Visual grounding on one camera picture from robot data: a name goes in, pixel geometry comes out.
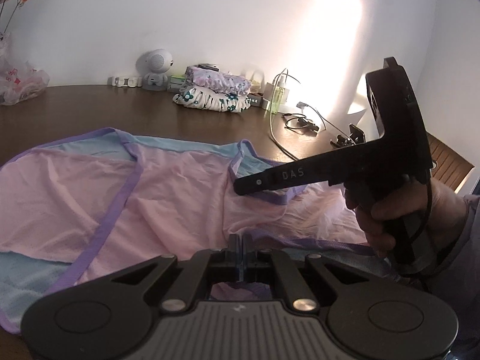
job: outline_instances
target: flower stem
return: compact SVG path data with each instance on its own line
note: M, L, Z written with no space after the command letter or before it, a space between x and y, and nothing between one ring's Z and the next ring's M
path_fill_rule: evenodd
M1 10L0 10L0 17L2 17L2 12L3 12L3 7L5 6L5 1L3 2L3 4L1 5Z
M11 22L11 18L14 17L14 13L15 13L15 11L17 10L18 5L20 5L20 1L17 2L16 6L15 6L15 9L14 9L13 12L11 13L10 19L8 20L7 26L5 27L5 31L3 31L3 33L6 33L6 32L7 32L8 25L9 25L10 22Z

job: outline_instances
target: brown table surface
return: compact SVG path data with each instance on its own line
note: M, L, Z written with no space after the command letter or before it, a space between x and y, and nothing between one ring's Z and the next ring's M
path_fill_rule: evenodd
M240 114L198 110L177 105L171 98L167 92L107 85L47 88L35 99L0 107L0 164L39 144L102 127L214 144L248 139L259 155L289 161L268 138L267 111L257 107ZM313 135L287 130L280 115L274 116L273 129L279 142L299 158L332 150L327 131ZM22 340L1 328L0 359L30 360Z

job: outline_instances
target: sleeve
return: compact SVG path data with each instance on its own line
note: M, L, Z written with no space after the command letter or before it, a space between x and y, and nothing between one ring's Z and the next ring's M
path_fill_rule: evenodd
M452 251L436 268L427 285L448 303L459 329L452 353L460 360L480 359L480 196L466 196L465 227Z

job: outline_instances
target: robot figurine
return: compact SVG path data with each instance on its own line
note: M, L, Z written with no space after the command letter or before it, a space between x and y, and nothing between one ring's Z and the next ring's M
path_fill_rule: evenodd
M149 73L143 80L143 88L149 91L165 91L169 78L165 74L173 65L173 57L165 49L152 51L146 58Z

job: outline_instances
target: stack of folded cloth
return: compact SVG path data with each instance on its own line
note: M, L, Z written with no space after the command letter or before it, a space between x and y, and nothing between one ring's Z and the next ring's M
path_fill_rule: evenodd
M246 78L196 66L187 67L185 76L180 93L173 97L177 104L220 112L241 112L250 107L247 95L251 82Z

